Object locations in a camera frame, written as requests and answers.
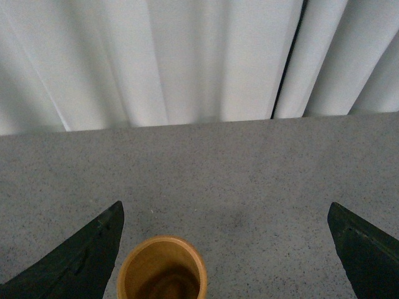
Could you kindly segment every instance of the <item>orange cup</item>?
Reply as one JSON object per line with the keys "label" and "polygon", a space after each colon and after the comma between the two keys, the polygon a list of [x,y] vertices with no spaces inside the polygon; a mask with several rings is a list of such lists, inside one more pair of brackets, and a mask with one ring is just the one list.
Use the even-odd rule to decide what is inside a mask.
{"label": "orange cup", "polygon": [[204,261],[194,246],[159,235],[139,244],[123,262],[118,299],[205,299],[207,281]]}

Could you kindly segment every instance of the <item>cup rim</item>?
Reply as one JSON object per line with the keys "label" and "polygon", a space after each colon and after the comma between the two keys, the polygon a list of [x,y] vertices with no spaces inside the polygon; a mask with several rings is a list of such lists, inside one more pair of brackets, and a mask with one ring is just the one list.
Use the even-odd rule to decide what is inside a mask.
{"label": "cup rim", "polygon": [[175,235],[156,235],[151,237],[147,240],[144,240],[140,244],[138,244],[130,253],[127,255],[126,259],[123,261],[122,266],[120,267],[118,278],[117,278],[117,295],[118,299],[127,299],[124,278],[126,277],[126,272],[128,266],[132,262],[132,260],[145,248],[148,246],[159,243],[159,242],[171,242],[178,244],[179,246],[183,247],[193,258],[195,264],[198,268],[199,272],[199,292],[197,299],[205,299],[206,289],[208,286],[208,278],[206,274],[206,267],[204,260],[200,253],[195,249],[195,247],[189,243],[187,240],[182,239],[181,237],[177,237]]}

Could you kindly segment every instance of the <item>concrete floor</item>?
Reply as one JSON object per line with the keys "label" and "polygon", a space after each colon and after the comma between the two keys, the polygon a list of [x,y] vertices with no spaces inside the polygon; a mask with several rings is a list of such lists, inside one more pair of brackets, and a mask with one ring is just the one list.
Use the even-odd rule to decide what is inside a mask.
{"label": "concrete floor", "polygon": [[207,298],[355,298],[327,225],[332,201],[399,238],[399,114],[0,138],[0,282],[116,200],[125,256],[192,242]]}

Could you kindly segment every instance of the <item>white curtain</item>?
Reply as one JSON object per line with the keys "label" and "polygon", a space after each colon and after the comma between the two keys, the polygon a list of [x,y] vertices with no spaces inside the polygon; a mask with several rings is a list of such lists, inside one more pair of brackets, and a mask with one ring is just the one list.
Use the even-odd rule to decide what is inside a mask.
{"label": "white curtain", "polygon": [[399,2],[305,4],[0,0],[0,135],[398,111]]}

